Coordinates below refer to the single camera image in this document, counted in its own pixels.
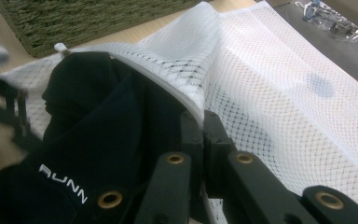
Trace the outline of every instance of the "green woven mat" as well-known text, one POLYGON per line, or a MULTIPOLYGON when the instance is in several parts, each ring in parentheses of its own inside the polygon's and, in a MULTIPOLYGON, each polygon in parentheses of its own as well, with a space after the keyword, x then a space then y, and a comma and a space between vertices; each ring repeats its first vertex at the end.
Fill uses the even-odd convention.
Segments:
POLYGON ((34 57, 195 6, 200 0, 0 0, 0 12, 34 57))

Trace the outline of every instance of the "white mesh laundry bag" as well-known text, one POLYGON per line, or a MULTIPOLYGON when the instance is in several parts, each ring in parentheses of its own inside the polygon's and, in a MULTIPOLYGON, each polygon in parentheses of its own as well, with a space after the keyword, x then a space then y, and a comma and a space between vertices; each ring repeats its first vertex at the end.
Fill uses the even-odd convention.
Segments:
MULTIPOLYGON (((239 150, 257 155, 292 192, 325 185, 358 202, 358 83, 265 2, 219 14, 200 3, 138 44, 103 50, 178 98, 202 125, 217 113, 239 150)), ((29 90, 35 132, 49 122, 40 96, 54 55, 1 75, 29 90)), ((216 223, 226 223, 210 200, 216 223)))

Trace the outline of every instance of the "wooden surface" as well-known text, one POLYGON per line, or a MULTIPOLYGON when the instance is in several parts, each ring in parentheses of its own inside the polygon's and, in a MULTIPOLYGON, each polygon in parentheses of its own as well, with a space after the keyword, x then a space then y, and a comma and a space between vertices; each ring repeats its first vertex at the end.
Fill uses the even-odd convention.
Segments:
MULTIPOLYGON (((211 5, 219 12, 226 12, 238 8, 248 7, 255 2, 253 0, 214 0, 211 5)), ((144 37, 153 34, 170 21, 177 18, 183 12, 174 13, 155 21, 150 21, 142 25, 132 27, 128 30, 117 32, 88 43, 82 46, 101 44, 105 42, 127 42, 135 43, 144 37)), ((28 55, 22 47, 20 41, 14 36, 13 32, 8 27, 7 23, 0 14, 0 44, 3 45, 10 54, 10 62, 0 67, 0 73, 8 71, 14 67, 36 60, 28 55)), ((12 130, 4 125, 0 125, 0 169, 9 166, 10 164, 19 162, 23 155, 10 142, 12 130)))

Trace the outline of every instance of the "brass grommet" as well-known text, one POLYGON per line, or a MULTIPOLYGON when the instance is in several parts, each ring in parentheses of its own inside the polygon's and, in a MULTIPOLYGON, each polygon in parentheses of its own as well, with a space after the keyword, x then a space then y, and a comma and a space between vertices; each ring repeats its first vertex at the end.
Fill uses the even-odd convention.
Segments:
POLYGON ((241 153, 241 154, 237 155, 237 161, 240 162, 240 163, 248 164, 248 163, 252 163, 253 157, 251 157, 251 156, 249 156, 247 154, 241 153))
POLYGON ((118 206, 123 200, 123 195, 118 191, 108 191, 98 199, 98 205, 101 208, 109 209, 118 206))
POLYGON ((179 164, 182 163, 185 160, 185 158, 181 155, 173 154, 167 158, 167 161, 170 164, 179 164))
POLYGON ((315 197, 319 203, 328 208, 339 210, 344 207, 344 202, 331 193, 320 191, 316 193, 315 197))

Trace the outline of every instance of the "black fabric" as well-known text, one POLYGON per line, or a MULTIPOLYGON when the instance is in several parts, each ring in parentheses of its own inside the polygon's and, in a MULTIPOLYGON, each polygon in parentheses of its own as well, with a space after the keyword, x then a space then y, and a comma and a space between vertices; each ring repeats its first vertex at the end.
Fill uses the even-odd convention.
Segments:
POLYGON ((19 223, 70 223, 98 189, 136 189, 180 138, 183 105, 107 53, 67 56, 43 98, 52 116, 43 147, 0 178, 0 212, 19 223))

